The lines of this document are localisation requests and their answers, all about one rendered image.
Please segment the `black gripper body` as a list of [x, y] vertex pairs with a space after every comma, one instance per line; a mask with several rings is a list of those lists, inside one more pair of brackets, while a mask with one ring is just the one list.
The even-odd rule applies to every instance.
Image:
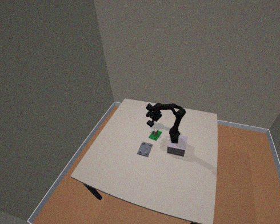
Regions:
[[160, 113], [157, 117], [155, 117], [155, 116], [153, 116], [153, 115], [151, 115], [151, 116], [152, 116], [152, 121], [150, 121], [150, 120], [147, 121], [147, 125], [149, 125], [150, 127], [152, 127], [152, 126], [154, 125], [154, 122], [155, 122], [159, 117], [161, 117], [162, 114]]

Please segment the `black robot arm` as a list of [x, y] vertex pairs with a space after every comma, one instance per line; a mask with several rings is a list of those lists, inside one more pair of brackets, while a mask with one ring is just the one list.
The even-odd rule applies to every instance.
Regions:
[[[177, 112], [174, 110], [174, 108], [179, 109]], [[170, 129], [169, 134], [171, 137], [171, 143], [178, 143], [178, 137], [180, 135], [179, 131], [178, 131], [178, 126], [180, 124], [180, 121], [182, 119], [182, 117], [186, 114], [186, 110], [184, 108], [182, 108], [181, 106], [178, 106], [174, 103], [171, 104], [161, 104], [161, 103], [157, 103], [154, 106], [152, 106], [151, 104], [148, 104], [146, 106], [146, 109], [148, 110], [148, 112], [146, 113], [147, 117], [152, 118], [151, 115], [157, 117], [161, 111], [160, 110], [171, 110], [173, 112], [173, 114], [176, 117], [174, 126]]]

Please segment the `green circuit board with grey square handle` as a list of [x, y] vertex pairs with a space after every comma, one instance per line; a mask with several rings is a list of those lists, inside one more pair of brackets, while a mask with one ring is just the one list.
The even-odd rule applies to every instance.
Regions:
[[157, 129], [154, 129], [149, 138], [157, 140], [159, 136], [162, 134], [161, 131], [158, 131]]

